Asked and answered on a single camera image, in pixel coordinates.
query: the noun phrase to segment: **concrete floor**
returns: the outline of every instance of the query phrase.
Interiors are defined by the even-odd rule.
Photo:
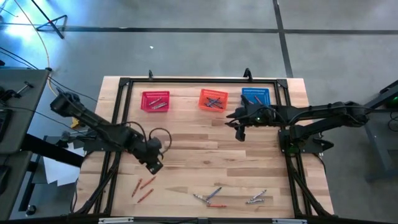
[[[45,22],[34,5],[20,0],[35,24]],[[68,26],[277,28],[272,0],[51,0],[36,2],[50,18],[68,15]],[[398,29],[394,0],[279,0],[285,29]],[[0,12],[4,22],[27,23],[13,1]],[[240,77],[246,67],[256,77],[286,77],[278,34],[96,33],[67,32],[61,40],[42,32],[53,77],[93,98],[105,75]],[[396,35],[287,34],[293,76],[304,78],[310,103],[365,103],[397,79]],[[47,66],[43,47],[27,26],[0,31],[0,46],[39,68]],[[17,62],[0,55],[10,66]],[[45,89],[38,111],[69,124],[50,111],[53,94]],[[82,98],[90,109],[95,104]],[[386,131],[386,117],[377,117],[375,132]],[[35,116],[29,132],[37,137],[61,133],[58,124]],[[325,133],[335,147],[325,153],[328,184],[335,213],[345,218],[398,222],[398,180],[369,184],[364,175],[379,164],[363,128]],[[73,185],[37,187],[33,217],[68,213]],[[23,218],[15,211],[12,218]]]

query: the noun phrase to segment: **red pen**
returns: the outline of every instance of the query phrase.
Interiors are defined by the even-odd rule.
[[[139,187],[139,185],[141,184],[141,182],[142,182],[142,178],[140,178],[140,179],[138,180],[137,186],[136,186],[136,188],[134,189],[134,191],[132,192],[131,197],[133,197],[133,196],[137,193],[138,187]]]
[[[257,96],[254,96],[255,97],[255,99],[260,103],[260,104],[262,104],[261,103],[261,100],[257,97]]]
[[[140,198],[139,200],[138,200],[138,202],[137,203],[140,203],[140,202],[142,202],[146,197],[148,197],[148,195],[150,194],[150,193],[152,193],[154,191],[154,189],[150,189],[144,196],[142,196],[142,198]]]
[[[207,207],[213,207],[213,208],[226,208],[226,205],[208,204]]]
[[[142,185],[139,189],[142,190],[145,186],[147,186],[148,184],[150,184],[154,179],[156,178],[156,176],[154,176],[153,178],[151,178],[151,180],[148,180],[146,183],[144,183],[144,185]]]

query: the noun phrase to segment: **black cable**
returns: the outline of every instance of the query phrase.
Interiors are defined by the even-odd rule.
[[[19,16],[16,16],[16,15],[14,15],[13,13],[11,13],[11,12],[9,12],[9,11],[7,11],[7,10],[5,10],[4,8],[2,8],[2,7],[0,7],[0,9],[1,10],[3,10],[3,11],[5,11],[6,13],[8,13],[8,14],[10,14],[10,15],[12,15],[12,16],[14,16],[14,17],[19,17]]]
[[[19,63],[23,63],[23,64],[26,65],[26,67],[28,67],[28,68],[34,69],[34,68],[32,68],[31,66],[29,66],[28,64],[26,64],[25,62],[21,62],[20,60],[14,58],[13,56],[11,56],[11,55],[9,55],[9,54],[6,54],[6,53],[4,53],[4,52],[0,52],[0,53],[2,53],[2,54],[4,54],[4,55],[7,55],[8,57],[14,59],[15,61],[17,61],[17,62],[19,62]]]
[[[84,158],[83,158],[83,161],[84,161],[91,153],[93,153],[93,151],[86,152],[86,154],[85,154],[85,156],[84,156]],[[73,211],[75,211],[76,203],[77,203],[77,180],[76,180],[76,182],[75,182],[75,197],[72,198],[72,201],[70,202],[70,207],[69,207],[70,213],[73,213]]]
[[[62,125],[64,125],[65,127],[69,128],[69,129],[71,129],[71,130],[73,130],[73,131],[76,131],[76,130],[74,130],[73,128],[67,126],[66,124],[63,124],[63,123],[61,123],[61,122],[59,122],[59,121],[57,121],[57,120],[55,120],[55,119],[52,119],[52,118],[50,118],[50,117],[48,117],[48,116],[46,116],[46,115],[44,115],[44,114],[42,114],[42,113],[39,113],[39,112],[37,112],[37,111],[31,110],[31,109],[28,109],[28,108],[21,108],[21,107],[16,107],[16,106],[6,106],[6,108],[15,108],[15,109],[21,109],[21,110],[31,111],[31,112],[37,113],[37,114],[39,114],[39,115],[42,115],[43,117],[45,117],[45,118],[47,118],[47,119],[50,119],[50,120],[52,120],[52,121],[54,121],[54,122],[56,122],[56,123],[58,123],[58,124],[62,124]]]
[[[319,159],[319,161],[322,163],[323,165],[323,170],[325,171],[325,175],[326,175],[326,165],[325,162],[323,161],[323,159],[317,154],[317,153],[313,153],[313,155]]]
[[[161,224],[181,224],[181,223],[196,223],[196,218],[192,218],[189,220],[182,220],[182,221],[178,221],[178,222],[159,222]]]
[[[12,54],[13,56],[15,56],[15,57],[17,57],[17,58],[19,58],[19,59],[21,59],[21,60],[23,60],[24,62],[28,63],[29,65],[31,65],[31,66],[34,67],[35,69],[38,69],[36,66],[32,65],[30,62],[28,62],[27,60],[21,58],[20,56],[18,56],[18,55],[16,55],[16,54],[12,53],[11,51],[6,50],[6,49],[4,49],[4,48],[2,48],[2,47],[0,47],[0,49],[3,50],[3,51],[5,51],[5,52],[7,52],[7,53],[9,53],[9,54]]]
[[[75,182],[75,196],[72,198],[72,201],[70,202],[70,206],[69,206],[70,213],[73,213],[73,211],[75,210],[76,203],[77,203],[77,180]]]
[[[388,129],[390,129],[390,131],[398,132],[398,129],[394,129],[394,128],[392,128],[392,126],[391,126],[391,123],[392,123],[393,121],[398,121],[398,116],[392,117],[392,113],[393,113],[393,112],[390,113],[390,118],[391,118],[391,119],[388,121],[387,126],[388,126]]]
[[[67,90],[70,90],[70,91],[72,91],[72,92],[74,92],[74,93],[76,93],[76,94],[79,94],[79,95],[81,95],[81,96],[84,96],[84,97],[87,97],[87,98],[89,98],[89,99],[91,99],[91,100],[93,100],[93,101],[95,101],[95,102],[98,102],[97,100],[95,100],[94,98],[92,98],[92,97],[90,97],[90,96],[87,96],[87,95],[84,95],[84,94],[82,94],[82,93],[79,93],[79,92],[77,92],[77,91],[75,91],[75,90],[72,90],[71,88],[68,88],[68,87],[66,87],[66,86],[64,86],[64,85],[62,85],[61,83],[59,83],[58,81],[56,81],[54,78],[52,78],[52,77],[49,77],[49,79],[50,79],[50,82],[55,82],[55,83],[57,83],[59,86],[62,86],[62,87],[64,87],[64,88],[66,88]]]
[[[163,130],[163,131],[165,131],[165,132],[169,135],[170,144],[169,144],[169,146],[167,147],[167,149],[165,149],[165,150],[162,152],[162,154],[164,154],[165,152],[167,152],[167,151],[172,147],[172,135],[170,134],[170,132],[169,132],[168,130],[166,130],[166,129],[164,129],[164,128],[154,128],[154,129],[152,129],[152,130],[149,132],[149,139],[152,138],[150,134],[152,134],[152,132],[155,131],[155,130]]]
[[[0,53],[3,53],[3,54],[5,54],[5,55],[7,55],[8,57],[14,59],[15,61],[17,61],[17,62],[19,62],[19,63],[23,63],[24,65],[26,65],[27,67],[29,67],[29,68],[31,68],[31,69],[36,69],[36,70],[38,70],[38,68],[37,68],[36,66],[32,65],[30,62],[28,62],[27,60],[23,59],[22,57],[20,57],[20,56],[14,54],[14,53],[12,53],[12,52],[10,52],[10,51],[8,51],[8,50],[2,48],[2,47],[0,47],[0,49],[2,49],[2,50],[4,50],[4,51],[6,51],[6,52],[8,52],[8,53],[10,53],[10,54],[12,54],[12,55],[18,57],[18,58],[20,58],[21,60],[23,60],[23,61],[25,61],[26,63],[28,63],[30,66],[27,65],[27,64],[24,63],[24,62],[21,62],[21,61],[17,60],[17,59],[14,58],[14,57],[11,57],[10,55],[8,55],[8,54],[6,54],[6,53],[4,53],[4,52],[0,52]],[[79,95],[81,95],[81,96],[87,97],[87,98],[89,98],[89,99],[91,99],[91,100],[93,100],[93,101],[95,101],[95,102],[98,102],[97,100],[95,100],[94,98],[92,98],[92,97],[90,97],[90,96],[84,95],[84,94],[82,94],[82,93],[79,93],[78,91],[72,90],[71,88],[69,88],[69,87],[67,87],[67,86],[65,86],[65,85],[62,85],[61,83],[59,83],[58,81],[56,81],[56,80],[55,80],[54,78],[52,78],[52,77],[49,77],[49,79],[50,79],[51,82],[54,81],[54,82],[57,83],[59,86],[62,86],[62,87],[66,88],[66,89],[69,90],[69,91],[72,91],[72,92],[74,92],[74,93],[76,93],[76,94],[79,94]]]

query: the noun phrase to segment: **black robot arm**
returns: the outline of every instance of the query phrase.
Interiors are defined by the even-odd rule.
[[[163,167],[158,159],[158,156],[162,156],[160,153],[162,144],[159,139],[146,140],[141,133],[125,126],[125,124],[111,124],[85,108],[80,103],[78,95],[60,91],[50,107],[57,114],[63,117],[75,117],[94,130],[98,135],[94,141],[101,141],[105,145],[104,151],[126,150],[133,154],[141,164],[146,164],[151,174],[156,174]]]
[[[227,118],[234,118],[226,123],[236,130],[236,139],[244,141],[245,127],[250,126],[290,126],[285,132],[289,143],[303,142],[309,136],[340,126],[360,127],[368,122],[367,109],[354,102],[336,102],[333,104],[296,108],[294,106],[250,104],[242,95],[243,107],[237,108]],[[302,126],[297,121],[323,119]]]

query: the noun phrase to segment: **wooden table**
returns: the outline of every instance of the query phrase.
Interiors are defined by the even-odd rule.
[[[120,77],[104,77],[96,113],[111,120]],[[293,106],[308,106],[304,80],[288,79]],[[139,178],[151,178],[149,171],[133,155],[123,153],[114,193],[112,216],[134,217],[293,217],[292,199],[285,158],[281,154],[278,128],[247,128],[246,141],[235,140],[235,131],[224,123],[225,116],[240,106],[242,87],[269,88],[271,103],[276,104],[274,88],[265,84],[229,83],[134,83],[128,121],[137,121],[148,133],[153,128],[166,128],[172,133],[171,149],[162,161],[164,168],[153,183],[139,190],[131,198]],[[198,108],[200,90],[227,91],[227,110],[224,113]],[[140,109],[143,91],[170,91],[170,110],[167,113],[146,113]],[[122,99],[119,119],[123,111]],[[169,142],[161,131],[154,135]],[[97,187],[103,164],[103,152],[95,152],[84,162],[78,180],[79,209]],[[323,166],[311,154],[303,155],[307,184],[324,208],[333,213]],[[222,190],[211,199],[227,204],[227,208],[208,208],[192,194],[209,195],[219,186]],[[149,189],[154,191],[140,204],[137,201]],[[265,202],[246,205],[245,202],[267,189]],[[103,197],[106,203],[108,188]],[[298,190],[300,208],[304,211],[302,194]]]

